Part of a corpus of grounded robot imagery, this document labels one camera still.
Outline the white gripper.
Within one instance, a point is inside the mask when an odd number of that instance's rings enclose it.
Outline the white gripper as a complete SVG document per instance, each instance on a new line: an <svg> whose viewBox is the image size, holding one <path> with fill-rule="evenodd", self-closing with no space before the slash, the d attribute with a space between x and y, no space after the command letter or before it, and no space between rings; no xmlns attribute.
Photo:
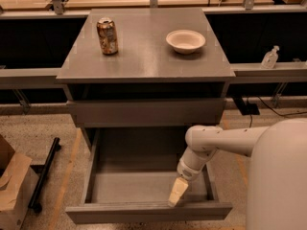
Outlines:
<svg viewBox="0 0 307 230"><path fill-rule="evenodd" d="M171 207L175 207L178 204L180 198L186 192L189 186L187 181L195 180L201 172L191 169L182 160L180 160L177 164L177 173L180 177L175 180L168 199L168 205Z"/></svg>

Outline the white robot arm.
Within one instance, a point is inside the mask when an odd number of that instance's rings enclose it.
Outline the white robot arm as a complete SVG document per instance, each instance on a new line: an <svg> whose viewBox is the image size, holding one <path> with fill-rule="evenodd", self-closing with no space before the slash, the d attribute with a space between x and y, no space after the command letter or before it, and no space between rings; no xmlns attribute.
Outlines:
<svg viewBox="0 0 307 230"><path fill-rule="evenodd" d="M219 151L250 158L246 230L307 230L307 119L224 130L192 126L168 203L174 207Z"/></svg>

